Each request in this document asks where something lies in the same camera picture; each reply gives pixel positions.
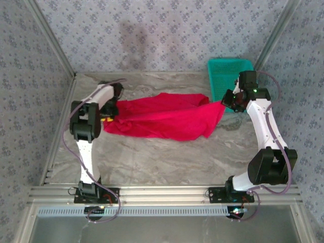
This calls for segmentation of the red t-shirt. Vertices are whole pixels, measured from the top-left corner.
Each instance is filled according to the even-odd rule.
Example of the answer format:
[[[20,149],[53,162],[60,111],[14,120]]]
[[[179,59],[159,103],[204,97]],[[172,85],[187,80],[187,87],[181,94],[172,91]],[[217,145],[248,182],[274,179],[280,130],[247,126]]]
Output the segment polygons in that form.
[[[117,108],[119,114],[112,121],[104,121],[105,132],[176,141],[210,137],[225,112],[221,102],[210,102],[203,94],[160,93],[119,101]]]

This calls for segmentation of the teal plastic mesh basket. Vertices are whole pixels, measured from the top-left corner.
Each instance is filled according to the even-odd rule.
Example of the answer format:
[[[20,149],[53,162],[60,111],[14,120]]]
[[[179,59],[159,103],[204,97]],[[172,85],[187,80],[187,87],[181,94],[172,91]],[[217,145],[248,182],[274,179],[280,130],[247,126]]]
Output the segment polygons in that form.
[[[239,73],[254,70],[248,59],[218,58],[207,62],[212,101],[221,101],[227,90],[234,90]]]

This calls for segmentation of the small black electronics board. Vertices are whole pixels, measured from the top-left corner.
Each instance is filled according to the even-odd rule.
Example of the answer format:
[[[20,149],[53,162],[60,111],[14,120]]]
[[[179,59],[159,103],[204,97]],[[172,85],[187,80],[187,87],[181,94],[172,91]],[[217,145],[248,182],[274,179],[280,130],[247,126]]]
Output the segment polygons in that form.
[[[84,215],[104,215],[104,206],[88,206],[84,208]]]
[[[228,206],[228,215],[227,218],[229,219],[234,219],[234,220],[240,220],[244,214],[248,211],[248,209],[244,207],[239,207],[239,206]]]

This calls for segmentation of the grey metal sheet panel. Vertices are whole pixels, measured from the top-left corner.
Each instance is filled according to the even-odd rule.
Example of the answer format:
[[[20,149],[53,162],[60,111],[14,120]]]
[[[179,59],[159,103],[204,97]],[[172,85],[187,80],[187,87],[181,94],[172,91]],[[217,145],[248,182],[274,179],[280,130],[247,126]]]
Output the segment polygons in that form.
[[[290,220],[232,222],[225,217],[38,218],[30,243],[301,243]]]

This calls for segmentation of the aluminium frame post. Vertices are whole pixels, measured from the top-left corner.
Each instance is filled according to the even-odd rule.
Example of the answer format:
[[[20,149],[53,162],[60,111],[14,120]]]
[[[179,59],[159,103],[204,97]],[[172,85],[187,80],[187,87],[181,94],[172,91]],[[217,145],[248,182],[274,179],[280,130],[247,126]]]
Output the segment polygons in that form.
[[[300,5],[302,0],[287,0],[281,14],[272,29],[270,36],[267,38],[264,47],[260,55],[258,56],[254,68],[260,70],[266,64],[269,56],[271,55],[273,49],[278,43],[281,35],[283,34],[285,28],[289,24],[293,14],[295,13],[297,7]]]
[[[36,0],[23,0],[23,1],[28,7],[31,14],[33,15],[34,20],[36,21],[43,35],[47,39],[50,47],[54,51],[56,57],[58,58],[65,72],[70,77],[74,77],[75,76],[74,70],[70,65],[66,55],[64,54],[62,48],[60,47],[57,38],[55,37],[53,31],[51,30],[50,25],[47,22],[46,17],[42,13],[40,7],[38,6]]]

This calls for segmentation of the aluminium table side rail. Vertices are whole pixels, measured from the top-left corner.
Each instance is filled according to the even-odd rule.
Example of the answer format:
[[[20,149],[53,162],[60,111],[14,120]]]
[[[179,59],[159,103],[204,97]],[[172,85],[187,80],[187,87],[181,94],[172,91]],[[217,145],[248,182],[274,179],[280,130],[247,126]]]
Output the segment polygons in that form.
[[[60,113],[60,118],[58,121],[58,124],[56,126],[56,130],[54,133],[54,137],[53,137],[53,141],[51,143],[50,149],[49,149],[49,153],[47,156],[47,159],[45,161],[45,166],[39,181],[39,186],[44,186],[46,183],[46,178],[47,178],[47,173],[48,171],[51,170],[52,168],[52,164],[53,161],[55,159],[56,156],[56,152],[59,148],[60,145],[60,140],[61,140],[61,132],[64,131],[64,125],[67,119],[67,115],[69,114],[70,111],[70,102],[75,90],[75,86],[76,86],[76,82],[75,82],[75,77],[76,75],[74,75],[71,79],[67,94],[66,94],[66,98],[64,100],[64,103],[62,105],[62,109],[61,109],[61,113]]]

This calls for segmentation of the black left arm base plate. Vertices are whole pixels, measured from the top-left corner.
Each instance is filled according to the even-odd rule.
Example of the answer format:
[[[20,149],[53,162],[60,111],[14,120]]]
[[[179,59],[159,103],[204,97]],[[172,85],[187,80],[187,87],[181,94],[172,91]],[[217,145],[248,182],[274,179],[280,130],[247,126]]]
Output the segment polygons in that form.
[[[102,189],[99,190],[99,196],[96,194],[84,193],[77,189],[73,202],[75,204],[118,204],[117,197],[115,195]]]

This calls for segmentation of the aluminium mounting rail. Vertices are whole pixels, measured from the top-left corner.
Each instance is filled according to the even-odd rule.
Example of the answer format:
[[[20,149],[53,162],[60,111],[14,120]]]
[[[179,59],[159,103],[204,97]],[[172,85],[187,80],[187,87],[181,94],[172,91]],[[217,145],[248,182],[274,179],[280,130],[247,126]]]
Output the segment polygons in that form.
[[[31,188],[27,202],[46,204],[71,204],[73,196],[68,189],[73,184],[48,184]],[[208,185],[117,185],[123,206],[204,206],[209,204]],[[265,189],[256,189],[261,205],[302,204],[299,188],[294,185],[282,195]]]

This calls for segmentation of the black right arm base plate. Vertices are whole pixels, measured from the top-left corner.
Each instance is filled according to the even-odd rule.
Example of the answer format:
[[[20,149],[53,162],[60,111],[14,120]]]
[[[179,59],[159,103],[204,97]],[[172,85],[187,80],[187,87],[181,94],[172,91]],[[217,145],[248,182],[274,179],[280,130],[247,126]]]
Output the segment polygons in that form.
[[[211,204],[215,203],[254,203],[253,196],[244,191],[235,191],[225,187],[209,187],[208,197]]]

